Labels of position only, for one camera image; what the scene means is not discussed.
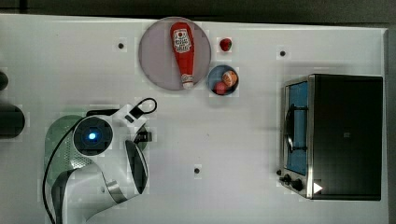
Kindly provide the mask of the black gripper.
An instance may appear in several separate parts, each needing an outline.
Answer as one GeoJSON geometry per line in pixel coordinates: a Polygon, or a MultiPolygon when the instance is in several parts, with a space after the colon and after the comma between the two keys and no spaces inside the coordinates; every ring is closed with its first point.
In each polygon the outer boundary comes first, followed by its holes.
{"type": "Polygon", "coordinates": [[[152,133],[146,129],[146,126],[143,125],[137,132],[134,142],[139,147],[145,147],[149,142],[152,141],[152,133]]]}

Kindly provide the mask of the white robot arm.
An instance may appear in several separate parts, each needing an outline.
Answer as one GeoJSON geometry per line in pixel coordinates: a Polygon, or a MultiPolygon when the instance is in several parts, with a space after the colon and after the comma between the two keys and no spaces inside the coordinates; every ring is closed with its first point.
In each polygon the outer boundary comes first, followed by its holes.
{"type": "Polygon", "coordinates": [[[62,172],[51,188],[56,224],[86,224],[96,214],[142,194],[149,170],[139,132],[147,122],[137,105],[77,123],[73,147],[92,163],[62,172]]]}

